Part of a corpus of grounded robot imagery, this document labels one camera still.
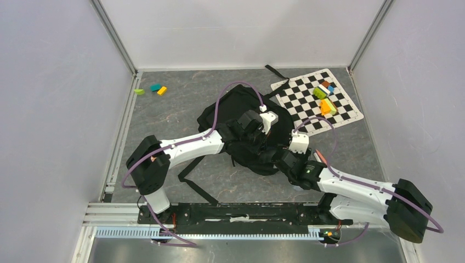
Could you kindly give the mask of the black student backpack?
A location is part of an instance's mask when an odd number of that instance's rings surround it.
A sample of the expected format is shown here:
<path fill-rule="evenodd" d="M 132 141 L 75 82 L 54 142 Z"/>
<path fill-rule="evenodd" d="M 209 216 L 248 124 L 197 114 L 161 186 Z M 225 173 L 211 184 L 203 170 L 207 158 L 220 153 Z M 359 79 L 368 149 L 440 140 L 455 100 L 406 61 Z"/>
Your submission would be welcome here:
<path fill-rule="evenodd" d="M 278 115 L 279 120 L 271 127 L 271 134 L 267 139 L 266 148 L 285 147 L 289 141 L 290 132 L 294 128 L 290 113 L 270 99 L 288 87 L 285 83 L 275 91 L 257 97 L 255 92 L 244 84 L 232 88 L 222 96 L 218 105 L 206 108 L 197 119 L 199 130 L 205 131 L 213 125 L 214 111 L 218 110 L 216 128 L 226 140 L 224 152 L 230 155 L 233 164 L 239 164 L 256 174 L 269 176 L 277 173 L 278 169 L 270 164 L 260 164 L 259 154 L 246 150 L 240 142 L 244 132 L 253 132 L 263 128 L 262 119 L 258 113 L 260 102 L 268 110 Z"/>

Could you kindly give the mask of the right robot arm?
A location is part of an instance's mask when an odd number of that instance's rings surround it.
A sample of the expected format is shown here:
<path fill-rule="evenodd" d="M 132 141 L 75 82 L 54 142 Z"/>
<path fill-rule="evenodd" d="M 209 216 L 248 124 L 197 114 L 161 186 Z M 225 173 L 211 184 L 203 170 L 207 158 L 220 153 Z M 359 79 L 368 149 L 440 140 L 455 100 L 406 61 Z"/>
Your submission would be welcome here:
<path fill-rule="evenodd" d="M 384 225 L 398 237 L 418 244 L 429 230 L 433 206 L 411 181 L 361 178 L 286 148 L 263 151 L 259 161 L 284 173 L 290 184 L 322 192 L 316 214 L 324 224 L 338 219 Z"/>

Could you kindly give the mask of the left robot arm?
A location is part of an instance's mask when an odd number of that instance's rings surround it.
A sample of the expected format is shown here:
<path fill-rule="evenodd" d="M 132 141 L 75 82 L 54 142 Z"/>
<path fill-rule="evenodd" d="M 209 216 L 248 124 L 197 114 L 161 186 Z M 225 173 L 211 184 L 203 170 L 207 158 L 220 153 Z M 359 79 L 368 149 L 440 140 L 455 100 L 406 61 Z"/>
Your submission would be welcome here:
<path fill-rule="evenodd" d="M 226 151 L 236 142 L 258 147 L 278 121 L 277 114 L 268 111 L 246 111 L 239 119 L 219 123 L 215 128 L 174 140 L 146 137 L 127 160 L 127 168 L 135 188 L 151 208 L 151 216 L 159 223 L 172 217 L 172 208 L 163 189 L 168 171 L 175 165 L 206 155 Z"/>

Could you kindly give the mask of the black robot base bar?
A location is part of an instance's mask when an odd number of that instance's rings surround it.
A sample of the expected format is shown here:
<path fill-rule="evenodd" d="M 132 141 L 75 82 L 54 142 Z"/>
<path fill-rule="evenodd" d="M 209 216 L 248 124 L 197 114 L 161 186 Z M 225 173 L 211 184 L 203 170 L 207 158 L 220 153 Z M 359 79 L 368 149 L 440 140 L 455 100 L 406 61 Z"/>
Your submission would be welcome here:
<path fill-rule="evenodd" d="M 304 234 L 308 226 L 350 226 L 329 212 L 329 199 L 320 203 L 177 203 L 151 215 L 148 205 L 137 202 L 138 223 L 161 222 L 178 235 Z"/>

